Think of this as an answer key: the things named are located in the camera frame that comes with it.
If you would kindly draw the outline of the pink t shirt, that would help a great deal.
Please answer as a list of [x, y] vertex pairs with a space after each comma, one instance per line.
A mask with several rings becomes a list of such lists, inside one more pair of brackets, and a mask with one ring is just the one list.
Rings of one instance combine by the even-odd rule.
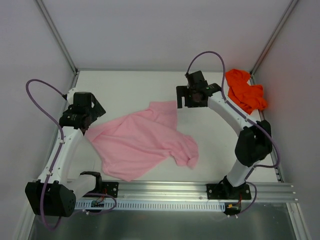
[[85, 136], [100, 156], [103, 173], [130, 182], [169, 157], [179, 167], [196, 167], [198, 145], [177, 125], [177, 102], [153, 101], [145, 110], [89, 128]]

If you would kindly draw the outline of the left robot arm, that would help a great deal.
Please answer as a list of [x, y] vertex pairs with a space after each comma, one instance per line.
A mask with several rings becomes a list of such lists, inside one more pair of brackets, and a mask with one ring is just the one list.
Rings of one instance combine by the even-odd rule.
[[83, 171], [68, 182], [75, 151], [90, 125], [106, 111], [91, 92], [71, 89], [65, 95], [69, 105], [58, 121], [60, 134], [49, 161], [38, 179], [28, 182], [25, 194], [35, 215], [70, 217], [78, 199], [103, 191], [102, 176], [93, 170]]

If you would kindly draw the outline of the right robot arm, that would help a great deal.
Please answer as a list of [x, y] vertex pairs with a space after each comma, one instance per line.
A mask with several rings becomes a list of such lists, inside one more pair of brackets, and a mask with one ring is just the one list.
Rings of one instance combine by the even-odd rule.
[[230, 172], [212, 190], [227, 199], [236, 199], [245, 192], [246, 180], [258, 163], [272, 151], [271, 125], [257, 121], [231, 103], [224, 89], [216, 83], [208, 84], [201, 71], [186, 73], [187, 85], [177, 86], [177, 107], [208, 107], [222, 117], [234, 130], [236, 161]]

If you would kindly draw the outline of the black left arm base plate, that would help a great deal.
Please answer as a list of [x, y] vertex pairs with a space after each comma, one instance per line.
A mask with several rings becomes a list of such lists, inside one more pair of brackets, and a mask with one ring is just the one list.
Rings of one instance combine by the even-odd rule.
[[95, 193], [107, 194], [114, 198], [118, 197], [119, 182], [115, 181], [102, 181]]

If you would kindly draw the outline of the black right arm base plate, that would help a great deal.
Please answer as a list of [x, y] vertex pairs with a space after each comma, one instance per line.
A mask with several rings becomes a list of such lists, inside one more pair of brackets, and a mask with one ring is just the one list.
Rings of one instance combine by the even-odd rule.
[[238, 187], [229, 187], [222, 183], [206, 184], [206, 194], [208, 200], [251, 200], [251, 190], [248, 184]]

